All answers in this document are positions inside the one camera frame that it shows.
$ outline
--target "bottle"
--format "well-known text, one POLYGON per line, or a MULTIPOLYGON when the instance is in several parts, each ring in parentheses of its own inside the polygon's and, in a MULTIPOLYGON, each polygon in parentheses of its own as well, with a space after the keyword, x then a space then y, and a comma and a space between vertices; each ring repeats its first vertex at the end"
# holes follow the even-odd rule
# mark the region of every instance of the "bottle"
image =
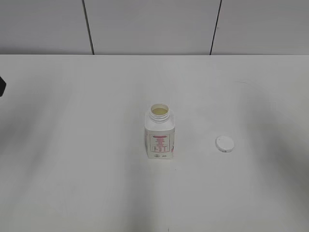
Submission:
POLYGON ((148 158, 172 159, 174 113, 165 104, 153 105, 145 115, 145 145, 148 158))

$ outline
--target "bottle neck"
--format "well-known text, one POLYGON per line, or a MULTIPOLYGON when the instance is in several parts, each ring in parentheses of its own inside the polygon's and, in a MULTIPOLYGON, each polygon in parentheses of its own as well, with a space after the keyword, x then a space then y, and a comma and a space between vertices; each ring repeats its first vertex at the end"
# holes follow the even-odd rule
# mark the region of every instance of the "bottle neck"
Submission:
POLYGON ((164 104, 156 104, 153 105, 149 110, 149 117, 156 123, 163 123, 169 119, 169 108, 164 104), (165 114, 156 114, 156 109, 163 109, 166 111, 165 114))

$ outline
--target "white table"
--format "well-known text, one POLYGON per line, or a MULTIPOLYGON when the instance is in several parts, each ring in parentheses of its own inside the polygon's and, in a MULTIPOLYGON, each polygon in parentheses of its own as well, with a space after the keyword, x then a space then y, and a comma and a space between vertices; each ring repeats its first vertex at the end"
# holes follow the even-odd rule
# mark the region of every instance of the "white table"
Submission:
POLYGON ((4 55, 0 76, 1 232, 308 232, 309 56, 4 55), (157 102, 173 160, 144 148, 157 102))

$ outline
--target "black object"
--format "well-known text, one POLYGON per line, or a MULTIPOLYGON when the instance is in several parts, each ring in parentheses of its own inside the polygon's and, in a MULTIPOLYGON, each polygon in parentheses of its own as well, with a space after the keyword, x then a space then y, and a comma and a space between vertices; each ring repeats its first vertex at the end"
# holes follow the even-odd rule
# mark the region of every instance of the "black object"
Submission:
POLYGON ((2 97, 6 87, 5 81, 0 77, 0 97, 2 97))

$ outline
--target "white bottle cap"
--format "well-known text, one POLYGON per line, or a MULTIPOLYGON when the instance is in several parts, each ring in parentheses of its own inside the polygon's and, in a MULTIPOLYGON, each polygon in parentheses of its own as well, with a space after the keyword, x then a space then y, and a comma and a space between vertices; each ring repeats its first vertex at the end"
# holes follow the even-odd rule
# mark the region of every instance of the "white bottle cap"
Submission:
POLYGON ((216 147, 222 152, 231 152, 234 146, 234 141, 230 137, 219 136, 216 139, 216 147))

